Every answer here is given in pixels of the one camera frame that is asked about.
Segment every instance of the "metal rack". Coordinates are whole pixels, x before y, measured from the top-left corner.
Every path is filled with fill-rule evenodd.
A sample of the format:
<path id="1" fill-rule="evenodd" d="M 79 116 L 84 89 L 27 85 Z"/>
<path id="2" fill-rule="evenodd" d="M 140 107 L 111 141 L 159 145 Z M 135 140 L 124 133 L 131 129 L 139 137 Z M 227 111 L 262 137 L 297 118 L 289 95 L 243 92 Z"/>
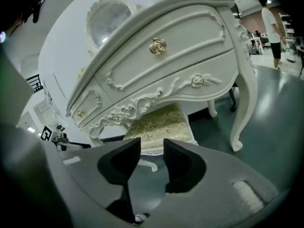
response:
<path id="1" fill-rule="evenodd" d="M 43 89 L 43 85 L 41 84 L 39 74 L 27 78 L 26 81 L 33 88 L 34 93 Z"/>
<path id="2" fill-rule="evenodd" d="M 286 34 L 286 46 L 285 50 L 287 51 L 286 59 L 290 62 L 295 62 L 295 40 L 294 40 L 294 29 L 291 23 L 290 15 L 282 15 L 280 17 L 284 25 L 284 30 Z"/>

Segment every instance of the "gold drawer knob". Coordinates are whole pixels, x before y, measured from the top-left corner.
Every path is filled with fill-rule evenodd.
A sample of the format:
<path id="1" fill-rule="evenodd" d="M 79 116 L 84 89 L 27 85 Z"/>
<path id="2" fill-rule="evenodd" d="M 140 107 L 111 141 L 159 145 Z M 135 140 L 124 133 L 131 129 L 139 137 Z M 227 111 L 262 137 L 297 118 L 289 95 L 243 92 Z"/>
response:
<path id="1" fill-rule="evenodd" d="M 84 113 L 83 111 L 78 111 L 78 112 L 77 112 L 77 116 L 82 117 L 82 114 L 83 114 L 83 113 Z"/>
<path id="2" fill-rule="evenodd" d="M 153 42 L 149 45 L 150 51 L 153 54 L 160 55 L 166 51 L 167 44 L 163 39 L 153 38 Z"/>

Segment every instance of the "curved table leg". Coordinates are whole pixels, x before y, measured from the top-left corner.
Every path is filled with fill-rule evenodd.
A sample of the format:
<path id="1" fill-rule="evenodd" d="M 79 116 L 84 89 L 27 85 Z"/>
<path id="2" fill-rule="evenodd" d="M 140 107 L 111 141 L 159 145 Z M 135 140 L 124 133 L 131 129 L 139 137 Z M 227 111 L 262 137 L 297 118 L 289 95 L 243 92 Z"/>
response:
<path id="1" fill-rule="evenodd" d="M 152 171 L 155 172 L 158 170 L 158 167 L 156 164 L 154 164 L 153 162 L 150 161 L 145 161 L 143 159 L 140 159 L 137 163 L 138 165 L 144 165 L 144 166 L 149 166 L 152 168 Z"/>
<path id="2" fill-rule="evenodd" d="M 208 104 L 208 110 L 209 110 L 210 116 L 216 117 L 218 113 L 215 110 L 214 99 L 207 101 L 207 104 Z"/>
<path id="3" fill-rule="evenodd" d="M 253 71 L 248 70 L 245 75 L 239 74 L 236 83 L 239 89 L 239 106 L 230 135 L 233 151 L 239 151 L 243 144 L 238 140 L 239 135 L 248 123 L 257 102 L 257 80 Z"/>

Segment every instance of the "mirror frame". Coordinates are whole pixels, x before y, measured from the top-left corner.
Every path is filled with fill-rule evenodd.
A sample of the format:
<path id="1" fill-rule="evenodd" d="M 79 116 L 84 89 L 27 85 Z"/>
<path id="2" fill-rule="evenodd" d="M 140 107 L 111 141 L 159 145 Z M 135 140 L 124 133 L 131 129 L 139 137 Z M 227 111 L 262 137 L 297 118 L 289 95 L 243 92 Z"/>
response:
<path id="1" fill-rule="evenodd" d="M 86 23 L 85 23 L 86 45 L 87 45 L 88 53 L 90 54 L 91 57 L 93 57 L 99 50 L 99 47 L 95 44 L 95 42 L 93 41 L 93 38 L 92 38 L 92 30 L 91 30 L 92 17 L 104 5 L 106 5 L 106 4 L 117 4 L 117 3 L 121 3 L 125 6 L 127 6 L 129 8 L 129 10 L 131 11 L 131 16 L 137 10 L 139 10 L 137 8 L 137 6 L 141 6 L 141 5 L 133 6 L 133 5 L 130 5 L 123 0 L 99 0 L 99 1 L 94 2 L 92 4 L 90 11 L 88 11 L 88 13 L 86 15 Z"/>

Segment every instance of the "white t-shirt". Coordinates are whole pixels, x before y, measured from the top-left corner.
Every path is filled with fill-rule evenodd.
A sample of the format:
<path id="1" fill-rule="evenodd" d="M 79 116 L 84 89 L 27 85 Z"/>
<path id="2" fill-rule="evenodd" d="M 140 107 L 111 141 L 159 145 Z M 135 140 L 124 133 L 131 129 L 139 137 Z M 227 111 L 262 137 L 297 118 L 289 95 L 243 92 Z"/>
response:
<path id="1" fill-rule="evenodd" d="M 272 12 L 270 12 L 267 8 L 263 8 L 262 9 L 262 18 L 263 18 L 263 21 L 265 24 L 266 33 L 267 33 L 269 42 L 270 43 L 281 42 L 280 36 L 278 35 L 278 33 L 275 31 L 275 29 L 272 26 L 273 24 L 277 24 L 276 19 L 275 19 L 274 15 L 272 14 Z"/>

